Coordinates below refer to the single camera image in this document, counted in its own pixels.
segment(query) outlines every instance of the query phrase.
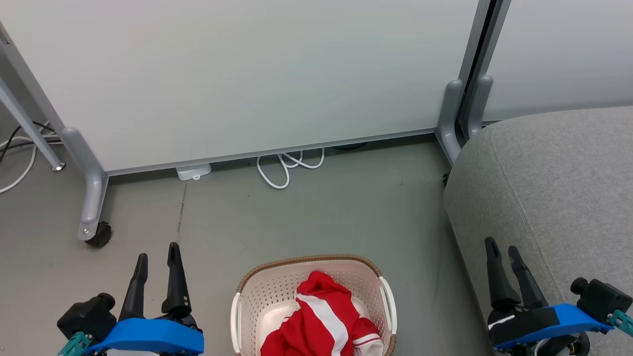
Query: laundry basket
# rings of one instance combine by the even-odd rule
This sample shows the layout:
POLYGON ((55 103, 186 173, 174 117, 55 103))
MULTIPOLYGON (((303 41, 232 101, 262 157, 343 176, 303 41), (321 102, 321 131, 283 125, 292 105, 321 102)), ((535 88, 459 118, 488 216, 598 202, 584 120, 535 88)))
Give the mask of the laundry basket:
POLYGON ((359 314, 380 331, 385 356, 396 347, 396 304, 389 283, 373 263, 354 255, 320 255, 263 264, 246 274, 231 305, 236 355, 258 356, 268 334, 299 309, 294 293, 310 272, 320 270, 352 292, 359 314))

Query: gray floor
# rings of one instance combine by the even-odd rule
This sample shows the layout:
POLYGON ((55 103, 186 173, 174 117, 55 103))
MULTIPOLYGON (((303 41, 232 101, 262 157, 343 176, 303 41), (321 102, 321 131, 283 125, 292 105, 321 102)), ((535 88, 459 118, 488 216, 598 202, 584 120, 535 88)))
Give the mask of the gray floor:
MULTIPOLYGON (((84 182, 64 147, 55 151, 66 169, 52 172, 38 155, 25 180, 0 195, 0 348, 7 355, 60 349, 57 319, 99 292, 119 301, 118 315, 142 252, 150 261, 146 316, 157 316, 171 241, 181 245, 207 355, 232 354, 230 303, 246 272, 321 253, 362 255, 383 271, 398 306, 396 355, 488 354, 442 205, 449 167, 433 137, 328 150, 321 168, 291 170, 283 191, 268 187, 247 160, 214 165, 197 182, 172 170, 114 177, 102 214, 114 234, 101 250, 75 237, 84 182)), ((30 149, 12 150, 0 163, 0 186, 29 157, 30 149)), ((283 179, 275 160, 264 162, 272 179, 283 179)))

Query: gray fabric ottoman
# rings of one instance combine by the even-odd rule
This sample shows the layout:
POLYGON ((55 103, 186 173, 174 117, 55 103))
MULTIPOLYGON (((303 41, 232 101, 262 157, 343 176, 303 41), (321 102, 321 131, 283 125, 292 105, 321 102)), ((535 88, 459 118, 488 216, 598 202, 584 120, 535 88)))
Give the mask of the gray fabric ottoman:
MULTIPOLYGON (((633 106, 490 125, 466 143, 444 193, 482 313, 491 311, 484 238, 515 245, 550 305, 575 304, 576 277, 633 295, 633 106)), ((593 355, 628 355, 621 331, 589 333, 593 355)))

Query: white basket handle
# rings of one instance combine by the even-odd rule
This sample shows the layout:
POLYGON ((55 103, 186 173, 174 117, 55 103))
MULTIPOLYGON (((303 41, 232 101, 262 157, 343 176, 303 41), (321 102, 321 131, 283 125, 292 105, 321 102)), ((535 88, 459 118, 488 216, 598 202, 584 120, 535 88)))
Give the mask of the white basket handle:
POLYGON ((385 304, 385 309, 389 314, 389 318, 391 322, 389 323, 389 331, 391 334, 395 335, 398 330, 398 314, 396 313, 396 301, 394 299, 394 294, 391 293, 391 288, 389 287, 389 283, 383 277, 379 277, 380 279, 380 288, 382 290, 382 301, 385 304))
POLYGON ((240 314, 242 309, 241 294, 238 293, 233 297, 233 303, 231 303, 231 341, 233 341, 233 350, 235 353, 241 353, 240 347, 242 347, 242 340, 240 330, 242 329, 242 321, 240 314))

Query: whiteboard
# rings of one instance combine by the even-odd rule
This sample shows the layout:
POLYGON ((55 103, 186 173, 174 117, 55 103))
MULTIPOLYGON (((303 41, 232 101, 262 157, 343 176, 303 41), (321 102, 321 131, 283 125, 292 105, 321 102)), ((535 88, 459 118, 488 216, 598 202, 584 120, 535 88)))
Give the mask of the whiteboard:
POLYGON ((477 0, 0 0, 105 171, 433 128, 477 0))
POLYGON ((512 0, 484 120, 633 105, 633 2, 512 0))

